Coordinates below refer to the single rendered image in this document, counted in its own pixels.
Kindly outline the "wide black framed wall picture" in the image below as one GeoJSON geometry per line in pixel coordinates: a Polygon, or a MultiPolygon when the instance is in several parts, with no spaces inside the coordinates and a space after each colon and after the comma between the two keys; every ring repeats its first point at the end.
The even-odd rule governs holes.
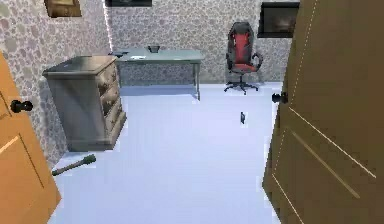
{"type": "Polygon", "coordinates": [[[105,0],[106,7],[152,7],[152,0],[105,0]]]}

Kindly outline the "green baseball bat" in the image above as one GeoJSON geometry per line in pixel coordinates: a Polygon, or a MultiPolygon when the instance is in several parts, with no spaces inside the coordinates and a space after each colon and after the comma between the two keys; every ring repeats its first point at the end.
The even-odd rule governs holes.
{"type": "Polygon", "coordinates": [[[91,154],[91,155],[85,156],[82,160],[79,160],[79,161],[77,161],[75,163],[72,163],[72,164],[69,164],[69,165],[67,165],[65,167],[53,170],[51,172],[51,174],[53,176],[58,176],[58,175],[61,175],[62,173],[66,172],[68,170],[80,167],[82,165],[89,165],[89,164],[91,164],[91,163],[93,163],[95,161],[96,161],[96,156],[94,154],[91,154]]]}

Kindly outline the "red and black office chair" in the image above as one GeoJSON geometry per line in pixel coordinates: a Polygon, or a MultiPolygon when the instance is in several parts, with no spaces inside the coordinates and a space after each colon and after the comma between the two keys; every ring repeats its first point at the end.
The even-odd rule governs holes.
{"type": "Polygon", "coordinates": [[[249,22],[234,22],[228,33],[226,63],[229,73],[239,74],[239,80],[228,81],[224,91],[239,87],[246,94],[246,87],[258,90],[257,86],[243,81],[243,76],[258,72],[264,58],[260,52],[253,51],[254,31],[249,22]]]}

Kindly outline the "grey green desk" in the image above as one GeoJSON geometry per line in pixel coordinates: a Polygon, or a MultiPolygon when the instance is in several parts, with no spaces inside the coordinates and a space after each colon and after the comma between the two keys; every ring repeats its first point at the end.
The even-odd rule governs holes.
{"type": "Polygon", "coordinates": [[[200,66],[205,57],[199,50],[160,49],[158,53],[150,53],[147,48],[128,48],[121,51],[129,51],[129,53],[117,57],[117,61],[127,64],[191,64],[196,89],[196,98],[198,100],[201,99],[200,66]],[[131,60],[131,56],[146,56],[146,59],[131,60]]]}

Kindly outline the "grey wooden chest of drawers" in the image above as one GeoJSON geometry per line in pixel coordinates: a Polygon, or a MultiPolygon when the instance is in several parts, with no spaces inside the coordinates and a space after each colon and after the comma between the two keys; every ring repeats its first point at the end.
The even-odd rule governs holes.
{"type": "Polygon", "coordinates": [[[71,152],[111,150],[127,119],[111,55],[76,56],[43,72],[71,152]]]}

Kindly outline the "brown wooden room door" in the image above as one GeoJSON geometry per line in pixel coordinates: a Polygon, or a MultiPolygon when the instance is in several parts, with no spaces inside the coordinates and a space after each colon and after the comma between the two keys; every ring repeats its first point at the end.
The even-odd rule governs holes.
{"type": "Polygon", "coordinates": [[[281,224],[384,224],[384,0],[301,0],[263,188],[281,224]]]}

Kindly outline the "black round door knob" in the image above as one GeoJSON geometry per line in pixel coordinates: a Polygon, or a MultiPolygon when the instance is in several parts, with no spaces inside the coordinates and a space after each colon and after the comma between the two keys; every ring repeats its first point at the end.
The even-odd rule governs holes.
{"type": "Polygon", "coordinates": [[[10,104],[10,109],[14,113],[20,113],[21,111],[31,111],[33,104],[30,101],[21,102],[19,100],[13,100],[10,104]]]}
{"type": "Polygon", "coordinates": [[[287,103],[288,102],[288,94],[286,92],[282,92],[281,94],[274,93],[272,95],[272,101],[274,103],[287,103]]]}

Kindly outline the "gold framed wall picture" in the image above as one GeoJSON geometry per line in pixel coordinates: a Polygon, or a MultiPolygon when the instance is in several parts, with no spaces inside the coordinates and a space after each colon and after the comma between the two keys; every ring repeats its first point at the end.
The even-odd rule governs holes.
{"type": "Polygon", "coordinates": [[[81,17],[79,0],[44,0],[48,16],[59,17],[81,17]]]}

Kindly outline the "orange wooden room door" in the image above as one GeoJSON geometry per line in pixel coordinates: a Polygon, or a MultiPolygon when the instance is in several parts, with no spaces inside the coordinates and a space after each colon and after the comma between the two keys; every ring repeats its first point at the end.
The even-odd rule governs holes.
{"type": "Polygon", "coordinates": [[[0,53],[0,224],[47,224],[61,200],[28,111],[0,53]]]}

